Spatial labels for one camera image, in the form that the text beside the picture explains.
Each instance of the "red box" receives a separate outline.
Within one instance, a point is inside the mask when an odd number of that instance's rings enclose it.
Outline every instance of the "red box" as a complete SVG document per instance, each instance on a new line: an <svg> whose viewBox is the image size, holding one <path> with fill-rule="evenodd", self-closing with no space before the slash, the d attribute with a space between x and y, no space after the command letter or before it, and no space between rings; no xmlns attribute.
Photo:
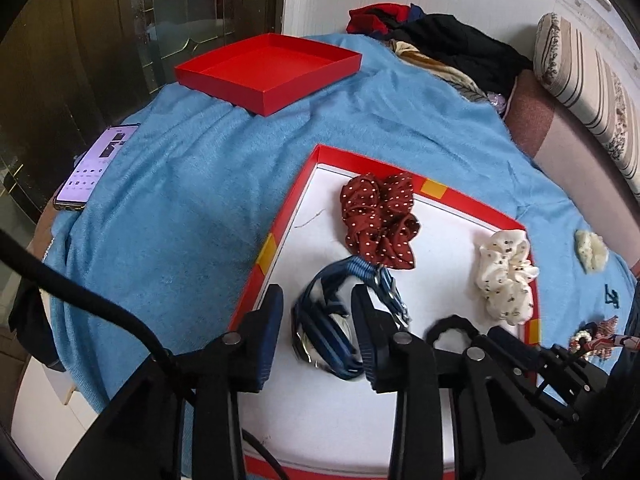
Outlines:
<svg viewBox="0 0 640 480"><path fill-rule="evenodd" d="M362 54L319 41L263 34L175 67L181 85L263 116L360 69Z"/></svg>

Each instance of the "smartphone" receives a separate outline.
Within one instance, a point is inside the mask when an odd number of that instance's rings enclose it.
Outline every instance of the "smartphone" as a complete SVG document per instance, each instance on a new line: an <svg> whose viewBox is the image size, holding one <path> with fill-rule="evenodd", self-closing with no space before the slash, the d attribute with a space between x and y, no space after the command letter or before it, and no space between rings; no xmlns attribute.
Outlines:
<svg viewBox="0 0 640 480"><path fill-rule="evenodd" d="M104 171L139 126L122 124L104 130L56 193L53 207L82 211Z"/></svg>

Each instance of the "blue towel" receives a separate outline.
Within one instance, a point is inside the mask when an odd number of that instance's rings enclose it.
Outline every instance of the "blue towel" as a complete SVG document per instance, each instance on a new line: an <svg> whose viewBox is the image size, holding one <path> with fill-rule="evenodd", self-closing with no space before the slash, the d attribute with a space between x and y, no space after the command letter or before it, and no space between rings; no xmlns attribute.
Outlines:
<svg viewBox="0 0 640 480"><path fill-rule="evenodd" d="M431 177L526 225L541 269L545 345L566 345L598 317L618 314L624 326L635 279L616 254L604 272L584 273L574 231L588 225L511 142L490 104L466 101L370 38L318 39L363 53L360 72L270 117L177 84L163 88L126 119L140 128L85 210L56 218L46 263L130 310L174 354L201 348L225 330L286 192L323 143ZM619 311L604 303L606 283L620 295ZM55 298L51 314L60 358L100 412L145 349Z"/></svg>

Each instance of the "red polka dot scrunchie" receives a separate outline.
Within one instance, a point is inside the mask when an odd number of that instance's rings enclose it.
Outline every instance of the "red polka dot scrunchie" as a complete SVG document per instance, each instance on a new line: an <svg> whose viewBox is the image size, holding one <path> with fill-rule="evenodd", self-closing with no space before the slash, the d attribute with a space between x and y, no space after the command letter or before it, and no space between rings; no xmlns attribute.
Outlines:
<svg viewBox="0 0 640 480"><path fill-rule="evenodd" d="M413 269L409 247L420 230L411 214L414 186L411 174L379 181L372 173L352 178L340 192L342 221L347 226L349 250L372 264L390 269Z"/></svg>

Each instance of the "brown sofa cushion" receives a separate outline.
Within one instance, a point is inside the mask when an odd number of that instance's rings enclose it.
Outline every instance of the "brown sofa cushion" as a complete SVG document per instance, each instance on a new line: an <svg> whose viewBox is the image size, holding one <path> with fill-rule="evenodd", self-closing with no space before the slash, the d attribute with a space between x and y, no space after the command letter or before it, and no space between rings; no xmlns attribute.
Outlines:
<svg viewBox="0 0 640 480"><path fill-rule="evenodd" d="M36 225L36 231L33 234L33 238L27 247L28 251L33 254L37 259L42 260L44 258L47 249L51 245L53 238L51 237L51 226L56 219L58 212L53 207L53 199L47 202L47 205L38 220Z"/></svg>
<svg viewBox="0 0 640 480"><path fill-rule="evenodd" d="M564 189L592 229L640 276L640 204L600 143L531 70L518 76L504 122L513 142Z"/></svg>

